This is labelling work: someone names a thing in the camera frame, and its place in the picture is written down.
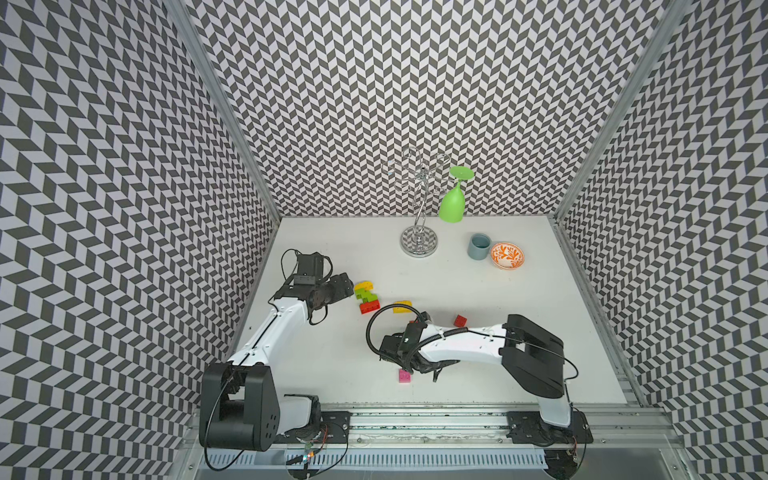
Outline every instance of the small bowl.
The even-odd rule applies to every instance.
[[[502,270],[514,270],[525,262],[525,255],[517,245],[501,242],[491,248],[491,260]]]

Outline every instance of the metal frame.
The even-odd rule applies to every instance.
[[[670,417],[663,409],[647,406],[639,383],[632,374],[629,363],[621,353],[616,336],[607,321],[600,301],[591,287],[568,235],[550,217],[550,225],[558,239],[561,251],[568,262],[571,274],[581,291],[605,348],[614,372],[627,395],[627,404],[581,404],[576,408],[587,415],[590,430],[594,436],[592,449],[655,449],[673,480],[696,480],[698,475],[687,456],[680,438],[674,430]],[[277,230],[270,239],[264,265],[271,254]],[[248,304],[243,311],[245,318],[250,310],[253,295],[260,282],[256,278]],[[240,322],[233,345],[242,333]],[[350,448],[366,449],[428,449],[442,452],[449,449],[526,449],[530,445],[516,445],[506,438],[508,423],[506,412],[538,411],[535,404],[488,404],[488,405],[383,405],[383,404],[323,404],[325,409],[347,410],[352,413],[349,425]],[[177,456],[169,471],[169,480],[194,480],[200,467],[203,449],[198,438],[199,412],[190,418],[185,436],[178,447]],[[275,445],[284,449],[285,445]],[[567,449],[570,445],[555,444],[552,448]],[[221,452],[209,449],[210,453]],[[265,465],[270,468],[272,453],[265,453]]]
[[[187,14],[186,3],[184,0],[163,0],[163,3],[168,12],[168,17],[176,26],[181,41],[187,47],[187,53],[195,67],[197,67],[197,73],[200,74],[200,79],[208,90],[210,99],[218,110],[224,127],[229,131],[232,142],[234,142],[235,148],[240,153],[240,158],[243,159],[243,165],[248,170],[248,173],[250,173],[256,191],[259,193],[261,200],[266,204],[266,211],[277,223],[280,223],[280,212],[277,210],[274,200],[272,200],[270,189],[261,176],[259,162],[248,145],[245,133],[240,128],[240,122],[235,118],[232,105],[227,100],[227,94],[224,92],[221,82],[214,73],[213,66],[210,64],[210,59],[200,43],[197,30],[192,25],[192,21]]]
[[[600,342],[603,344],[608,359],[614,367],[614,373],[619,380],[619,384],[624,390],[627,403],[649,406],[643,389],[637,381],[637,376],[634,374],[627,357],[623,354],[623,349],[619,345],[608,317],[605,315],[605,311],[603,311],[598,295],[589,282],[587,274],[581,266],[581,262],[579,262],[578,255],[568,239],[568,235],[554,218],[550,217],[549,223],[555,238],[558,239],[560,251],[563,253],[566,263],[568,263],[568,268],[571,270],[576,286],[578,286],[579,292],[581,292],[581,298],[587,307],[594,328],[598,332]]]
[[[598,137],[594,139],[592,147],[587,152],[587,157],[581,168],[576,173],[576,177],[571,185],[565,191],[563,200],[554,211],[554,218],[562,220],[568,211],[573,207],[578,196],[584,191],[589,177],[603,157],[605,149],[624,121],[624,117],[629,112],[634,103],[637,94],[643,88],[645,81],[650,77],[654,66],[661,57],[662,52],[672,39],[672,34],[683,20],[685,12],[691,6],[691,0],[670,0],[669,6],[664,10],[659,25],[654,29],[653,36],[648,42],[648,46],[643,50],[640,60],[637,62],[634,70],[630,73],[627,84],[619,92],[619,98],[616,100],[611,113],[605,119],[605,123],[598,132]]]
[[[217,106],[235,146],[243,158],[247,170],[251,173],[257,191],[267,203],[270,215],[279,222],[280,214],[261,176],[257,160],[240,129],[240,124],[235,118],[221,83],[214,74],[210,60],[189,19],[186,5],[183,0],[164,0],[164,3],[200,72],[212,101]],[[571,274],[581,291],[582,299],[588,308],[601,343],[614,367],[614,373],[627,396],[627,405],[576,405],[588,416],[590,422],[590,430],[595,439],[595,443],[591,444],[590,448],[658,449],[673,480],[694,480],[698,478],[698,475],[687,458],[687,453],[674,431],[669,416],[662,409],[648,406],[642,388],[622,353],[617,338],[605,316],[600,300],[589,283],[568,235],[560,227],[558,221],[568,213],[578,195],[583,191],[589,177],[621,126],[621,122],[629,112],[637,94],[653,71],[674,30],[680,24],[690,5],[691,0],[670,0],[659,25],[654,30],[653,37],[643,51],[627,84],[622,89],[616,105],[608,115],[597,139],[588,152],[587,158],[565,192],[563,201],[550,216],[554,235],[558,239]],[[277,230],[270,239],[270,245],[262,265],[266,263],[270,255],[276,235]],[[260,279],[261,273],[253,284],[242,319],[246,318],[250,311]],[[244,325],[242,319],[233,338],[230,352],[242,334]],[[533,404],[440,406],[324,404],[323,406],[327,409],[343,409],[352,412],[349,438],[354,446],[401,449],[407,445],[411,449],[430,449],[431,451],[455,449],[457,446],[483,449],[528,448],[529,445],[513,445],[506,438],[508,425],[505,413],[508,411],[538,410],[538,407]],[[198,415],[198,412],[195,412],[190,417],[187,431],[179,445],[174,464],[168,473],[169,479],[192,480],[197,474],[203,455],[203,449],[197,442]],[[555,448],[569,447],[569,445],[553,446]]]

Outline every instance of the black cable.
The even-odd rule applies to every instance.
[[[331,275],[333,275],[333,262],[331,261],[331,258],[330,257],[326,257],[325,255],[323,255],[323,258],[328,260],[328,265],[330,265],[331,268],[330,268],[330,270],[328,270],[328,274],[325,275],[322,280],[320,280],[320,283],[327,282],[328,279],[331,277]]]
[[[435,340],[439,340],[439,339],[445,338],[447,336],[454,336],[454,335],[458,335],[459,333],[467,333],[467,332],[470,332],[470,331],[471,330],[469,328],[463,326],[463,327],[460,327],[458,329],[447,330],[447,331],[443,332],[442,335],[439,335],[439,334],[432,335],[432,336],[422,340],[421,342],[417,343],[415,347],[410,349],[408,351],[408,353],[406,353],[406,357],[404,359],[402,359],[402,363],[403,363],[403,365],[410,365],[411,364],[411,359],[413,359],[413,356],[424,345],[428,345],[429,343],[434,342]],[[406,371],[408,373],[413,373],[413,369],[406,369]]]
[[[389,360],[392,363],[396,363],[397,365],[400,365],[400,368],[402,368],[404,370],[408,370],[406,367],[403,366],[402,362],[400,362],[399,359],[397,359],[396,357],[391,356],[391,355],[389,355],[387,353],[383,353],[383,352],[379,351],[376,347],[373,346],[373,343],[371,342],[371,326],[373,326],[373,322],[376,320],[376,318],[378,318],[378,316],[381,314],[381,312],[383,312],[385,310],[397,308],[397,307],[402,307],[402,308],[411,310],[412,312],[414,312],[416,314],[416,319],[418,321],[424,322],[424,317],[422,317],[422,314],[417,309],[413,308],[412,306],[405,305],[404,303],[390,303],[389,305],[385,305],[385,306],[381,307],[380,309],[378,309],[376,311],[376,313],[374,313],[373,316],[371,317],[371,320],[368,321],[368,326],[366,327],[366,342],[368,343],[368,348],[371,349],[371,352],[374,352],[376,355],[378,355],[379,357],[381,357],[383,359],[387,359],[387,360]]]
[[[488,335],[487,333],[480,333],[480,332],[476,332],[476,331],[474,331],[474,330],[469,330],[469,332],[470,332],[470,333],[474,333],[475,335],[482,335],[482,336],[492,336],[492,337],[494,337],[494,338],[497,338],[497,339],[506,339],[506,340],[511,340],[512,342],[517,342],[517,343],[522,343],[522,344],[524,344],[524,345],[530,345],[530,346],[534,346],[534,347],[536,347],[537,349],[541,349],[541,350],[544,350],[545,352],[549,352],[549,353],[551,353],[551,354],[552,354],[552,355],[554,355],[554,356],[560,357],[560,358],[561,358],[561,359],[563,359],[564,361],[568,362],[568,363],[569,363],[569,364],[570,364],[572,367],[574,367],[574,370],[576,370],[576,375],[574,375],[574,376],[569,376],[568,378],[566,378],[566,379],[563,379],[563,382],[565,382],[566,380],[573,380],[573,379],[575,379],[575,378],[577,378],[577,377],[579,376],[579,371],[578,371],[578,367],[576,366],[576,364],[574,364],[574,363],[573,363],[571,360],[569,360],[569,359],[565,358],[564,356],[560,355],[559,353],[557,353],[557,352],[553,352],[553,351],[552,351],[552,350],[550,350],[550,349],[546,349],[546,348],[544,348],[543,346],[535,345],[534,343],[523,342],[522,340],[513,339],[513,338],[511,338],[511,337],[508,337],[508,336],[501,336],[501,335]]]
[[[270,322],[266,325],[266,329],[261,331],[261,335],[259,335],[259,338],[256,339],[256,342],[253,342],[253,345],[250,346],[251,349],[256,348],[256,345],[259,343],[259,340],[261,340],[261,337],[264,336],[264,334],[267,332],[267,330],[270,329],[272,324],[275,323],[275,320],[277,320],[277,313],[278,313],[277,307],[274,305],[274,303],[270,303],[270,305],[275,307],[275,315],[272,317]]]
[[[533,442],[533,441],[530,441],[530,442],[528,442],[528,443],[530,443],[531,445],[534,445],[534,446],[540,447],[540,448],[542,448],[542,449],[546,449],[547,447],[551,447],[551,446],[553,446],[553,445],[554,445],[554,440],[552,440],[552,441],[551,441],[551,442],[549,442],[549,443],[536,443],[536,442]]]
[[[274,303],[272,303],[272,300],[274,300],[274,299],[275,299],[275,296],[274,296],[274,295],[272,295],[272,296],[270,297],[270,299],[266,301],[266,303],[267,303],[268,305],[271,305],[271,306],[272,306],[272,307],[275,309],[275,312],[279,312],[279,310],[277,309],[277,305],[275,305]]]
[[[579,410],[576,407],[574,407],[573,404],[571,404],[571,408],[573,410],[576,410],[577,412],[581,413],[581,410]],[[576,470],[574,470],[574,474],[571,475],[571,478],[573,478],[578,473],[578,470],[581,468],[581,464],[584,463],[584,458],[586,456],[587,456],[587,443],[584,442],[584,451],[581,453],[581,460],[579,460],[578,465],[576,465]]]
[[[303,253],[299,252],[295,248],[289,248],[288,250],[283,252],[283,255],[280,257],[280,271],[283,272],[283,280],[288,280],[288,277],[286,276],[286,271],[283,268],[283,258],[285,258],[286,253],[288,253],[288,252],[293,252],[296,255],[296,263],[293,264],[293,268],[290,269],[291,273],[293,273],[293,271],[296,269],[296,266],[299,265],[299,257],[298,256],[299,255],[303,255]]]
[[[313,321],[312,321],[312,312],[310,312],[310,317],[309,317],[309,319],[307,319],[307,320],[309,321],[310,325],[313,325],[313,326],[314,326],[314,325],[319,325],[319,324],[321,324],[321,323],[323,322],[323,320],[325,320],[325,319],[326,319],[326,317],[327,317],[327,316],[328,316],[328,306],[326,305],[326,314],[325,314],[325,315],[323,315],[323,319],[322,319],[322,320],[320,320],[319,322],[314,322],[314,323],[313,323]]]
[[[344,432],[344,438],[346,439],[346,448],[344,448],[344,453],[339,457],[338,460],[336,460],[336,462],[334,462],[333,465],[331,465],[330,467],[322,470],[321,472],[317,472],[315,475],[312,475],[313,477],[316,477],[316,476],[320,475],[321,473],[328,472],[331,468],[337,466],[339,463],[341,463],[341,461],[344,459],[344,457],[346,457],[347,451],[349,451],[349,433],[347,433],[347,431],[344,429],[344,427],[342,427],[341,425],[339,425],[336,422],[324,422],[324,423],[326,423],[326,424],[330,423],[332,425],[336,425],[337,427],[339,427],[341,429],[342,432]]]
[[[240,361],[240,363],[237,365],[237,367],[241,367],[243,363],[245,363],[245,360],[250,356],[250,353],[246,353],[243,359]],[[205,425],[205,438],[203,439],[203,456],[205,458],[205,465],[208,465],[208,468],[213,470],[214,472],[222,472],[237,462],[237,459],[245,452],[245,450],[240,450],[240,453],[235,456],[235,458],[232,459],[232,462],[229,462],[226,466],[222,468],[216,468],[213,465],[210,464],[210,460],[208,459],[208,432],[210,432],[210,423],[214,420],[214,413],[216,412],[216,407],[219,406],[219,403],[221,402],[221,396],[224,394],[224,391],[229,386],[230,382],[233,378],[235,378],[235,373],[237,372],[237,368],[232,368],[232,373],[230,374],[230,378],[227,379],[227,381],[224,383],[224,386],[221,387],[221,391],[219,392],[219,396],[216,398],[216,403],[214,403],[214,407],[210,410],[210,417],[208,417],[208,423]]]

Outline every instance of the ceramic mug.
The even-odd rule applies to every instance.
[[[467,255],[474,260],[483,260],[488,256],[491,249],[491,238],[485,233],[475,233],[469,239]]]

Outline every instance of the chevron patterned wall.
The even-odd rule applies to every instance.
[[[0,159],[0,478],[162,478],[275,226],[159,0],[0,2]]]
[[[704,478],[768,478],[768,8],[694,2],[567,231]]]
[[[547,214],[667,1],[187,6],[282,214],[412,213],[408,146],[475,170],[471,214]]]

